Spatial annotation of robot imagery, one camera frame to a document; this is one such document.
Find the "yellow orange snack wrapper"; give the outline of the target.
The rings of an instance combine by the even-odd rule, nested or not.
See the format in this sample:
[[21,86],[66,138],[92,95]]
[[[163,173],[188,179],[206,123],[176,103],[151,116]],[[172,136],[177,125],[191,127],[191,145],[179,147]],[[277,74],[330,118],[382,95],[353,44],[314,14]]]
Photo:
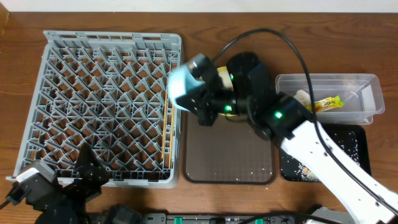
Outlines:
[[314,102],[315,111],[324,112],[328,110],[332,110],[335,108],[342,108],[345,105],[345,102],[341,100],[341,98],[337,95],[335,97],[328,97],[322,100]]

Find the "white napkin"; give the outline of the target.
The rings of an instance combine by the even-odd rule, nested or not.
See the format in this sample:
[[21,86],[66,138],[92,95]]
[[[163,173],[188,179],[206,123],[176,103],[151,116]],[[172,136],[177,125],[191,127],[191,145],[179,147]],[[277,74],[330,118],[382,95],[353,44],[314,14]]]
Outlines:
[[311,104],[310,95],[304,90],[298,90],[294,95],[294,98],[304,106]]

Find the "wooden chopstick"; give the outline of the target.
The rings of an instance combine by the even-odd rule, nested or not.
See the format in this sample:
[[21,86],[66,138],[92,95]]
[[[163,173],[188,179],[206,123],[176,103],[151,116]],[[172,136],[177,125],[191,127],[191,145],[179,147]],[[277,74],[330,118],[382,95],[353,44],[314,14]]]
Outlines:
[[165,140],[166,140],[166,129],[167,129],[167,110],[168,110],[168,105],[169,105],[169,97],[168,97],[168,91],[165,91],[165,101],[164,101],[164,116],[163,116],[163,130],[162,130],[162,153],[161,153],[161,158],[164,159],[164,154],[165,154]]
[[173,146],[173,136],[174,136],[174,111],[175,107],[172,104],[172,112],[171,112],[171,124],[170,124],[170,146],[169,146],[169,169],[172,168],[172,146]]

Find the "light blue bowl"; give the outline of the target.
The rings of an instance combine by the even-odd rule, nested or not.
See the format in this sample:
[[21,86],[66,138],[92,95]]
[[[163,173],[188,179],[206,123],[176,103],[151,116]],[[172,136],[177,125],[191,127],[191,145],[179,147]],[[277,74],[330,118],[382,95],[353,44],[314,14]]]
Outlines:
[[168,81],[168,96],[172,104],[179,110],[188,111],[177,103],[177,98],[185,96],[190,90],[204,85],[204,81],[196,80],[186,64],[176,68],[170,74]]

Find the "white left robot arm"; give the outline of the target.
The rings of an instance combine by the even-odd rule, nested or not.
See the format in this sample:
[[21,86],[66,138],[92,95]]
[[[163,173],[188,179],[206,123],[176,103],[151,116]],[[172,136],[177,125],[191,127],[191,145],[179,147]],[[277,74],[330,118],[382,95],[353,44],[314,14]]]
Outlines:
[[62,186],[48,164],[35,160],[16,176],[1,208],[10,203],[18,205],[25,200],[34,210],[41,212],[36,223],[142,223],[139,212],[121,204],[103,213],[86,212],[86,203],[101,195],[101,187],[109,182],[108,171],[87,143],[80,148],[75,171],[80,177]]

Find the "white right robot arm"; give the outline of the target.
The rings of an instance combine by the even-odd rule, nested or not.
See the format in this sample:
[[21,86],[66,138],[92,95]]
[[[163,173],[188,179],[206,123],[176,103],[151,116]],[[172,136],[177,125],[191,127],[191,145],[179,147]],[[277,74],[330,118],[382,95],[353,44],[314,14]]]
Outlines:
[[213,125],[219,114],[245,116],[260,136],[312,171],[354,222],[390,223],[397,217],[397,194],[360,168],[304,105],[276,92],[255,53],[237,54],[225,68],[198,54],[171,71],[168,94],[202,126]]

